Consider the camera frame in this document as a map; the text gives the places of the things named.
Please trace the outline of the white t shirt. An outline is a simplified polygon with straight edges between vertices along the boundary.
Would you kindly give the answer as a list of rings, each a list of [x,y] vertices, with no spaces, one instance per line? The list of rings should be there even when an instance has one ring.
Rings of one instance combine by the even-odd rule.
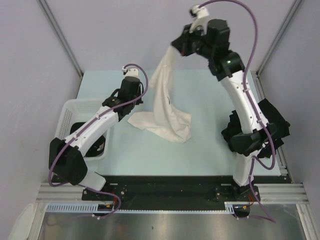
[[[140,111],[127,120],[140,130],[148,130],[174,143],[185,143],[191,138],[192,115],[177,109],[172,101],[173,68],[178,51],[170,46],[155,69],[149,87],[154,90],[152,111]]]

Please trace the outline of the white plastic laundry basket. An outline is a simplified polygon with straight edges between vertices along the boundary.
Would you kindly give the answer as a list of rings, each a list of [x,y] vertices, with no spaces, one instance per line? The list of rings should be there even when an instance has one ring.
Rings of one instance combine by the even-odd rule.
[[[102,106],[102,99],[88,98],[88,99],[70,99],[64,103],[62,108],[55,137],[64,139],[75,130],[72,126],[75,123],[85,123],[92,118],[99,108]]]

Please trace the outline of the black t shirt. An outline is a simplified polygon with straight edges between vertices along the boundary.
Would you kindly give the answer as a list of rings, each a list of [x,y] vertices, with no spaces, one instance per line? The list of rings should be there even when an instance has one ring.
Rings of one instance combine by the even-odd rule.
[[[75,122],[70,129],[70,134],[78,130],[82,125],[84,125],[85,122]],[[106,144],[106,137],[104,135],[101,135],[94,143],[93,145],[88,149],[88,151],[85,154],[85,157],[87,158],[94,158],[102,155],[105,150],[105,144]]]

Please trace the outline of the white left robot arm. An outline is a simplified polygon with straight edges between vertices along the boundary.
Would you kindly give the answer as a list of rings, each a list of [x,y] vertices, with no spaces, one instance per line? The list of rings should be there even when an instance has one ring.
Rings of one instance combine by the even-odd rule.
[[[143,103],[143,89],[138,75],[128,72],[120,88],[102,103],[91,119],[64,139],[54,138],[49,146],[49,177],[55,173],[74,186],[93,189],[93,194],[98,199],[107,199],[111,188],[104,177],[88,169],[84,157],[104,133],[128,115],[136,105]]]

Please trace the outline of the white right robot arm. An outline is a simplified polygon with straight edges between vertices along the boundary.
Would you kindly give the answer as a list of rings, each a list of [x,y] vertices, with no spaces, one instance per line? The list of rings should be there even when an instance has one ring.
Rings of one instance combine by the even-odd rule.
[[[230,49],[229,37],[227,22],[212,19],[206,29],[185,25],[181,35],[171,45],[184,57],[197,54],[207,59],[211,74],[222,84],[235,107],[240,132],[228,140],[237,159],[233,174],[236,185],[230,188],[230,194],[235,200],[242,201],[248,196],[247,185],[253,180],[250,172],[252,157],[268,141],[269,135],[265,131],[270,130],[274,134],[277,128],[269,123],[255,100],[243,61],[237,52]]]

